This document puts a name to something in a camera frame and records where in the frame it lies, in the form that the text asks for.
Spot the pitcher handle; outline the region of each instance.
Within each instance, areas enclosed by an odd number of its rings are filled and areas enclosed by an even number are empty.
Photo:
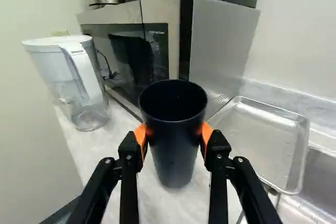
[[[75,71],[81,79],[88,96],[88,100],[85,101],[86,99],[81,95],[83,102],[86,104],[101,102],[103,100],[102,91],[89,55],[86,53],[82,44],[78,42],[66,42],[59,44],[59,47],[65,54],[65,57],[70,59],[70,62],[72,62]]]

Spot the microwave window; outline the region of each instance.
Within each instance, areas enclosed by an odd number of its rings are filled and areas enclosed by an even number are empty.
[[[169,78],[167,24],[94,24],[82,30],[93,37],[106,85],[134,105],[144,88]]]

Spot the tray rim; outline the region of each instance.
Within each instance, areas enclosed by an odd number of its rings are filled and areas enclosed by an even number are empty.
[[[304,175],[304,171],[305,171],[305,167],[306,167],[306,159],[307,159],[307,153],[308,153],[308,142],[309,142],[310,120],[307,117],[305,117],[305,116],[303,116],[303,115],[301,115],[299,113],[296,113],[296,112],[293,112],[293,111],[289,111],[289,110],[286,110],[286,109],[283,109],[283,108],[280,108],[280,107],[277,107],[277,106],[273,106],[273,105],[268,104],[268,103],[264,103],[264,102],[260,102],[260,101],[254,100],[254,99],[250,99],[248,97],[244,97],[244,96],[238,95],[238,96],[235,96],[235,97],[231,98],[223,107],[221,107],[213,116],[211,116],[211,118],[209,118],[207,120],[207,122],[209,122],[218,112],[220,112],[220,111],[223,112],[223,110],[224,111],[230,110],[233,107],[235,107],[236,104],[241,103],[244,100],[251,101],[251,102],[256,103],[256,104],[262,104],[264,106],[268,106],[268,107],[271,107],[273,109],[276,109],[276,110],[279,110],[279,111],[284,111],[284,112],[286,112],[288,114],[295,115],[298,119],[301,119],[299,122],[295,121],[295,120],[293,120],[291,118],[287,118],[287,117],[285,117],[283,115],[274,114],[275,116],[279,116],[281,118],[284,118],[284,119],[296,122],[297,124],[300,124],[300,125],[305,124],[306,125],[306,127],[304,127],[304,132],[302,134],[303,137],[305,138],[305,141],[304,141],[303,146],[302,146],[303,155],[302,155],[302,157],[300,159],[301,162],[300,162],[300,173],[299,173],[299,178],[298,178],[298,184],[297,184],[297,186],[294,189],[292,189],[292,190],[286,190],[284,188],[281,188],[281,187],[279,187],[279,186],[271,183],[269,180],[261,177],[256,172],[257,176],[259,177],[259,179],[263,183],[265,183],[268,186],[272,187],[276,191],[278,191],[280,193],[287,194],[287,195],[296,195],[296,194],[299,194],[301,192],[301,190],[302,190],[303,175]],[[233,106],[229,107],[228,105],[232,104],[233,102],[235,102],[235,104]],[[254,109],[257,109],[257,110],[263,110],[263,109],[260,109],[260,108],[255,108],[255,107],[253,107],[253,106],[251,106],[249,104],[245,104],[245,105],[250,106],[250,107],[252,107]]]

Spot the pitcher lid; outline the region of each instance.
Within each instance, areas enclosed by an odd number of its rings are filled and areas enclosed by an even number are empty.
[[[60,51],[58,45],[67,42],[78,42],[81,43],[83,47],[90,47],[92,45],[92,37],[88,35],[46,37],[24,40],[22,44],[25,49],[30,52],[58,52]]]

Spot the cup rim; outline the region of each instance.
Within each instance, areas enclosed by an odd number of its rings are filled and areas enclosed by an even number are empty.
[[[161,120],[161,119],[158,119],[158,118],[155,118],[151,115],[149,115],[148,113],[145,112],[145,110],[143,109],[143,106],[141,106],[141,98],[142,98],[142,95],[143,93],[151,86],[155,86],[155,85],[158,85],[162,82],[187,82],[189,84],[192,84],[194,86],[197,86],[203,93],[204,93],[204,98],[205,98],[205,102],[204,102],[204,105],[203,105],[203,108],[194,116],[190,117],[190,118],[187,118],[187,119],[182,119],[182,120],[178,120],[178,121],[167,121],[167,120]],[[187,122],[187,121],[191,121],[192,119],[194,118],[197,118],[200,114],[202,114],[205,109],[206,109],[206,106],[207,106],[207,103],[208,103],[208,98],[207,98],[207,94],[205,92],[205,90],[198,84],[194,83],[194,82],[191,82],[191,81],[185,81],[185,80],[180,80],[180,79],[167,79],[167,80],[161,80],[161,81],[158,81],[158,82],[155,82],[155,83],[152,83],[150,84],[148,87],[146,87],[145,89],[143,89],[139,95],[139,98],[138,98],[138,105],[139,105],[139,108],[140,108],[140,111],[142,114],[145,114],[146,117],[150,118],[151,120],[155,120],[155,121],[160,121],[160,122],[163,122],[163,123],[181,123],[181,122]]]

